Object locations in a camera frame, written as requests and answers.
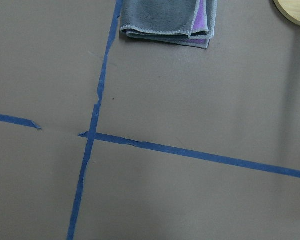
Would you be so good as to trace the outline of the round wooden stand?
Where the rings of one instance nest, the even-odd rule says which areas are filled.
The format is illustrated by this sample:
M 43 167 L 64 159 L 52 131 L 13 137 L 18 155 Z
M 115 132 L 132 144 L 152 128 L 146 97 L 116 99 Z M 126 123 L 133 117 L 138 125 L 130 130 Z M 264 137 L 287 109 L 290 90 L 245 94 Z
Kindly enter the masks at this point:
M 273 2 L 286 19 L 300 26 L 300 0 L 274 0 Z

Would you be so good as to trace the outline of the folded grey purple cloth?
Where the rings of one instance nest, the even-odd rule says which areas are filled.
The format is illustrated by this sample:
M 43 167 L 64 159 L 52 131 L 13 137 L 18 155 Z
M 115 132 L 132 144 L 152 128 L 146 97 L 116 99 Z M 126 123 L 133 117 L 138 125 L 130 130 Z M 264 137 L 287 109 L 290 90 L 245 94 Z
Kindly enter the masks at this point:
M 207 49 L 217 6 L 216 0 L 125 0 L 120 31 L 129 38 Z

